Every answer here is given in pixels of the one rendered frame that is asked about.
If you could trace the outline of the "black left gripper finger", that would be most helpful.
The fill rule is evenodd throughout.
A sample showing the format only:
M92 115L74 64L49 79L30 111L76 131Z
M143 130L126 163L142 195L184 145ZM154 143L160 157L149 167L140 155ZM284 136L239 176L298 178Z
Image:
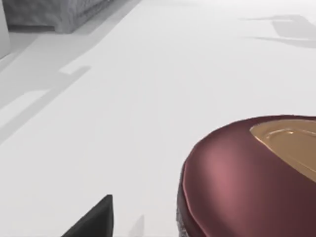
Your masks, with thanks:
M61 237L113 237L113 196L104 196Z

